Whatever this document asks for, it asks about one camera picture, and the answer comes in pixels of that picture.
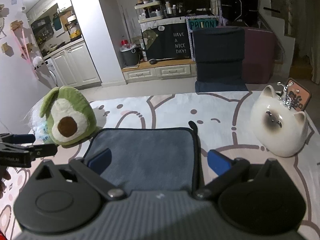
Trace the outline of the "dark grey trash bin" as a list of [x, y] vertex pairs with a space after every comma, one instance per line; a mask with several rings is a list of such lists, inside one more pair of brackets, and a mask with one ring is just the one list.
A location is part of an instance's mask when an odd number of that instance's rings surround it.
[[134, 67], [139, 64], [140, 55], [135, 43], [129, 43], [128, 40], [120, 42], [120, 52], [124, 60], [124, 67]]

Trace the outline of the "dark blue floor chair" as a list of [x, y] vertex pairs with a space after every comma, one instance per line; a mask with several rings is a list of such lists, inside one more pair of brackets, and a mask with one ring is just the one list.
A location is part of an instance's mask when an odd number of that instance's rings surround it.
[[242, 79], [245, 31], [241, 27], [193, 31], [197, 80], [195, 91], [246, 91]]

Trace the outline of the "plastic tissue pack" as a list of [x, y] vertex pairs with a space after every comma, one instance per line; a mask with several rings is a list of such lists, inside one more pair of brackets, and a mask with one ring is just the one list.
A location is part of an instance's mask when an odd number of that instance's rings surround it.
[[24, 117], [24, 121], [27, 123], [33, 135], [35, 135], [37, 142], [51, 144], [53, 141], [48, 132], [47, 120], [45, 117], [40, 117], [40, 108], [39, 103], [35, 104]]

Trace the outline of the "maroon floor chair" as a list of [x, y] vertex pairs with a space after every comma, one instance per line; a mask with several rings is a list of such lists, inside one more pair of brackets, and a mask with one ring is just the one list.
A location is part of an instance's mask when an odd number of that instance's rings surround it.
[[265, 84], [273, 74], [276, 36], [268, 30], [245, 27], [245, 57], [242, 79], [249, 84]]

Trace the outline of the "white drawer cabinet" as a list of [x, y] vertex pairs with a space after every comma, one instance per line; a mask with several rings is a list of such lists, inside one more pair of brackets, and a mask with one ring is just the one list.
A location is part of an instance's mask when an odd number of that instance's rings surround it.
[[127, 83], [181, 79], [196, 76], [196, 63], [191, 59], [165, 60], [156, 64], [142, 62], [137, 67], [127, 67], [121, 71]]

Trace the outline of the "teal poison sign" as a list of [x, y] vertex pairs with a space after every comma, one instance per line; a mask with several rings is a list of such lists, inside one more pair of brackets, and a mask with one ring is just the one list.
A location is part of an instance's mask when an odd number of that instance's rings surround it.
[[208, 29], [215, 28], [218, 25], [218, 21], [215, 18], [193, 18], [188, 20], [189, 29]]

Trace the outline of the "grey blue towel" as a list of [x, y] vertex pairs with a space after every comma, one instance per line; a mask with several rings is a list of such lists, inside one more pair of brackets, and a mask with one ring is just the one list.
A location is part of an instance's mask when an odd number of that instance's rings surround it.
[[104, 128], [91, 140], [85, 159], [109, 148], [111, 164], [100, 175], [125, 193], [187, 191], [203, 185], [201, 149], [195, 122], [187, 127]]

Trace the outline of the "black hanging jacket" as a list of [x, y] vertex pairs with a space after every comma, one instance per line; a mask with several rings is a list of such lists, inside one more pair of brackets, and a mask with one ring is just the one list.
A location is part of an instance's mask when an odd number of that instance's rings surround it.
[[258, 27], [258, 0], [220, 0], [226, 25]]

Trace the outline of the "small orange picture card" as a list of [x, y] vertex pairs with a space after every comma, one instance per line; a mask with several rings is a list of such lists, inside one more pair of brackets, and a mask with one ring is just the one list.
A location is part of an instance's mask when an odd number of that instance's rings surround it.
[[292, 78], [287, 80], [286, 87], [291, 107], [296, 111], [304, 111], [311, 99], [311, 92]]

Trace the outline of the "black have a nice day cloth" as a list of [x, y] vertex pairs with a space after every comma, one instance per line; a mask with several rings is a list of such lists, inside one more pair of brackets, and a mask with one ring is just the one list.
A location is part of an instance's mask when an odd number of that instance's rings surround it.
[[150, 60], [191, 58], [187, 25], [173, 23], [148, 27], [142, 31], [145, 53]]

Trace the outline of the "white ceramic cat figurine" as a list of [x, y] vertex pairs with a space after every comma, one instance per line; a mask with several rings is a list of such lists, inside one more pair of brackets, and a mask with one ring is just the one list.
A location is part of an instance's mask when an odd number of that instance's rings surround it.
[[299, 152], [308, 135], [308, 120], [304, 111], [291, 107], [290, 97], [278, 96], [271, 85], [266, 86], [251, 110], [254, 135], [270, 152], [279, 157], [291, 157]]

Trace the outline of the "cream tiered shelf rack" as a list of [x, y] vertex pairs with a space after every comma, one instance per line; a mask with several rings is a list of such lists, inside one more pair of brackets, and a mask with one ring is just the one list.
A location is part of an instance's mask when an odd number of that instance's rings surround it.
[[160, 1], [138, 4], [135, 10], [140, 24], [164, 18]]

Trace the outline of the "white kitchen cabinet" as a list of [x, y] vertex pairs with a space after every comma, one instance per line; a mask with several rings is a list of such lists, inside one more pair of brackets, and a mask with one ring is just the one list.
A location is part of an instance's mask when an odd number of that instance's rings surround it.
[[62, 85], [75, 88], [101, 85], [100, 76], [83, 38], [64, 45], [44, 59], [52, 62]]

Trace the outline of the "cartoon printed tablecloth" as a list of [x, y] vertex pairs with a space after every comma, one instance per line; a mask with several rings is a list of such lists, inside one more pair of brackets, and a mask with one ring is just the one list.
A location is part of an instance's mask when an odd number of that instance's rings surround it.
[[[254, 136], [250, 128], [251, 108], [260, 92], [217, 92], [187, 93], [172, 95], [143, 96], [90, 102], [97, 126], [102, 128], [171, 128], [187, 127], [195, 122], [201, 141], [201, 160], [204, 182], [217, 177], [209, 167], [210, 149], [217, 149], [229, 157], [243, 157], [253, 163], [264, 163], [267, 158], [277, 158], [306, 200], [307, 211], [298, 233], [306, 239], [319, 239], [319, 133], [308, 116], [308, 136], [302, 151], [289, 158], [277, 157], [269, 152]], [[42, 160], [33, 162], [31, 168], [9, 168], [11, 179], [5, 181], [5, 191], [1, 199], [1, 232], [7, 239], [18, 239], [20, 226], [13, 212], [13, 204], [22, 191], [30, 175]], [[124, 236], [125, 229], [116, 229], [115, 236], [107, 239], [205, 239], [205, 222], [222, 229], [213, 218], [205, 219], [191, 232], [169, 231], [165, 225], [157, 234], [147, 236]], [[231, 229], [223, 229], [223, 235], [208, 239], [240, 239], [233, 236]]]

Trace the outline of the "green avocado plush toy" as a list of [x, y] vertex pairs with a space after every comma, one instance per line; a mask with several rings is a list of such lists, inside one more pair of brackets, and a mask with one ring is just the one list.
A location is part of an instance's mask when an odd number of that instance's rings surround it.
[[51, 89], [42, 99], [39, 117], [45, 119], [52, 141], [61, 146], [75, 145], [97, 129], [92, 107], [74, 87]]

